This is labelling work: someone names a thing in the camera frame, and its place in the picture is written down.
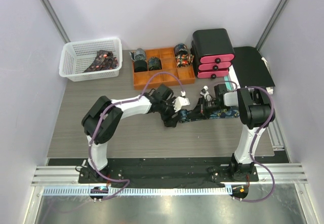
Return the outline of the blue snail pattern tie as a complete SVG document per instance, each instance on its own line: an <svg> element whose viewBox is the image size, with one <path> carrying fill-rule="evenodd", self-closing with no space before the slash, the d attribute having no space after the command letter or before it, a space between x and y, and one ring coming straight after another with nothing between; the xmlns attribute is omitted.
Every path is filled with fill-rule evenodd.
<svg viewBox="0 0 324 224"><path fill-rule="evenodd" d="M210 114L205 114L200 110L195 112L194 110L182 109L179 111L179 115L179 123L189 123L201 120L239 118L239 110L233 106L230 109L220 109Z"/></svg>

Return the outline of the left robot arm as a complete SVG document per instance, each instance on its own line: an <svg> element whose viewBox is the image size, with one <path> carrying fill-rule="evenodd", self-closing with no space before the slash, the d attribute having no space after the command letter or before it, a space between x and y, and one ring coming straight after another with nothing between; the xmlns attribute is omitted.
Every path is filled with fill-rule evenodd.
<svg viewBox="0 0 324 224"><path fill-rule="evenodd" d="M189 105L185 91L174 96L173 90L162 84L150 92L122 100L110 100L101 96L82 119L88 139L88 165L90 177L102 183L108 176L107 146L122 119L149 113L159 113L166 127L176 127L178 112Z"/></svg>

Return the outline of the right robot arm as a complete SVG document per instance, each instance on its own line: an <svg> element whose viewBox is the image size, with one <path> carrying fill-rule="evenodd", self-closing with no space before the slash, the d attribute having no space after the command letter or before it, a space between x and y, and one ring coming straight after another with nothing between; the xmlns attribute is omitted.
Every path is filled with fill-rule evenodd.
<svg viewBox="0 0 324 224"><path fill-rule="evenodd" d="M237 107L242 123L238 146L227 167L210 167L214 182L248 181L255 171L255 151L261 135L275 119L273 100L265 88L250 86L229 91L225 84L214 86L215 96L207 88L200 92L196 107L187 114L192 121L207 120L218 110Z"/></svg>

